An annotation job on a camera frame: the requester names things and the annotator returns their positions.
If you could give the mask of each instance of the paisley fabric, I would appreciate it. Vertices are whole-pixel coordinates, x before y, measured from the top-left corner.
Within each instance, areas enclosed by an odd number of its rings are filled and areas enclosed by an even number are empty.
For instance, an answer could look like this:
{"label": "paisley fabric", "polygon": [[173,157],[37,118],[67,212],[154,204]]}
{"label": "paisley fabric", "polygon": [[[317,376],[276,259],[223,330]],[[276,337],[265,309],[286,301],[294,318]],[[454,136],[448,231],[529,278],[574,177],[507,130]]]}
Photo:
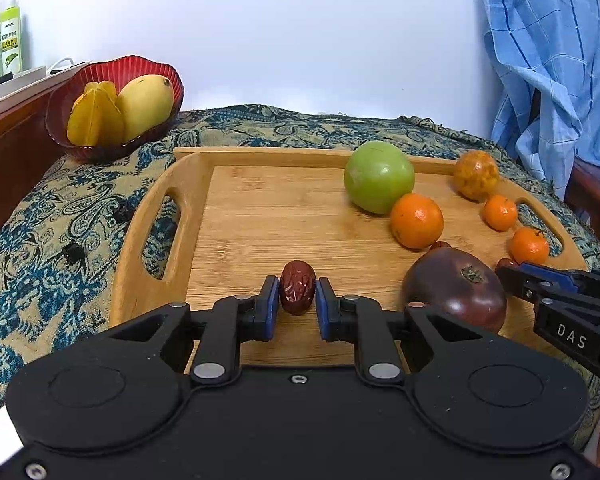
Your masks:
{"label": "paisley fabric", "polygon": [[[490,140],[417,117],[394,120],[310,116],[261,105],[183,112],[170,134],[106,166],[60,158],[22,200],[0,231],[0,406],[14,373],[25,363],[107,328],[109,300],[126,224],[113,211],[137,205],[174,162],[176,146],[293,146],[354,149],[371,139],[392,142],[411,155],[458,158],[486,150],[504,176],[537,196],[567,228],[589,266],[600,267],[600,243],[547,184],[517,166]],[[164,270],[176,208],[165,202],[144,248],[145,266]],[[531,211],[521,215],[537,223]],[[86,252],[69,265],[62,247]],[[552,251],[559,251],[554,240]],[[589,385],[590,409],[576,436],[582,446],[600,416],[600,380],[577,367]]]}

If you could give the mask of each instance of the red date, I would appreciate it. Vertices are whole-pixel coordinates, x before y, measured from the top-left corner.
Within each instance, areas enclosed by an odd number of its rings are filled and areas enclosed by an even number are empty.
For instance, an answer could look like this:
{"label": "red date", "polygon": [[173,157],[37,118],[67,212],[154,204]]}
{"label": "red date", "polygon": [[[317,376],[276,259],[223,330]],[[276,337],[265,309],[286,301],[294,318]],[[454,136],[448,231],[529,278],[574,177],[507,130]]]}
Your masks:
{"label": "red date", "polygon": [[315,272],[306,262],[293,260],[280,274],[280,303],[289,314],[304,314],[314,299]]}

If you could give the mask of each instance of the red bowl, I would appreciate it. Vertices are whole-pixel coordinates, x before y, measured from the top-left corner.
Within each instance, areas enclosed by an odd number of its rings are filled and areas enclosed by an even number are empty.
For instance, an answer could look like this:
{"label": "red bowl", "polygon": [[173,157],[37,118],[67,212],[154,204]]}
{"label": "red bowl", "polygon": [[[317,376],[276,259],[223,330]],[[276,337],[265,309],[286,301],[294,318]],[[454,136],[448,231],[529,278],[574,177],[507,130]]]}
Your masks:
{"label": "red bowl", "polygon": [[[173,85],[173,108],[166,121],[119,146],[75,146],[69,142],[66,138],[66,125],[69,122],[71,108],[88,82],[113,81],[120,92],[129,81],[145,74],[163,75],[168,77]],[[81,162],[104,164],[127,156],[145,142],[163,138],[175,122],[183,97],[184,86],[173,66],[149,61],[140,56],[120,57],[113,61],[87,65],[76,72],[65,85],[55,89],[49,96],[46,106],[45,126],[51,138],[65,153]]]}

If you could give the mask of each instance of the blue towel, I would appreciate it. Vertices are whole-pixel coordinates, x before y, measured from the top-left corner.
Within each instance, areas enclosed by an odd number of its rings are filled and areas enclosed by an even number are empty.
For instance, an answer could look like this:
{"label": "blue towel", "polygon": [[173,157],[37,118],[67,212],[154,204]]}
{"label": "blue towel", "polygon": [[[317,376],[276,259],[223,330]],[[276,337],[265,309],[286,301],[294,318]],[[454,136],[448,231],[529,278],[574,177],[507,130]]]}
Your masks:
{"label": "blue towel", "polygon": [[[600,0],[484,0],[504,94],[491,139],[564,198],[574,156],[600,166]],[[534,89],[540,115],[529,125]]]}

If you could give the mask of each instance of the wooden tray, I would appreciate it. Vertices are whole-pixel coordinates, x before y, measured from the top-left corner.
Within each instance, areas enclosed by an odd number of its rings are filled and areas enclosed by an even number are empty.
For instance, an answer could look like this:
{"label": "wooden tray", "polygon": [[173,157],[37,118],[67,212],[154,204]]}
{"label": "wooden tray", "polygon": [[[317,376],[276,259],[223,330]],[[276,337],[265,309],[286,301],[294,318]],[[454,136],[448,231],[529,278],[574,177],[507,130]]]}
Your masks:
{"label": "wooden tray", "polygon": [[[131,221],[116,269],[110,309],[114,326],[170,301],[192,309],[216,300],[257,293],[267,274],[280,275],[290,260],[308,262],[337,295],[361,294],[397,308],[404,273],[423,251],[400,246],[388,218],[370,216],[347,199],[343,170],[350,152],[294,148],[176,148],[175,164],[147,192]],[[481,205],[451,184],[454,161],[412,156],[414,191],[442,209],[441,240],[474,254],[488,266],[507,256],[512,235],[480,218]],[[548,265],[586,269],[560,222],[528,192],[501,178],[496,192],[527,204],[554,232],[562,253]],[[142,249],[165,196],[180,219],[161,280],[141,261]],[[532,331],[532,305],[512,298],[500,334],[541,351],[558,351]],[[348,364],[352,346],[321,341],[315,310],[278,314],[275,338],[241,347],[241,361],[261,364]]]}

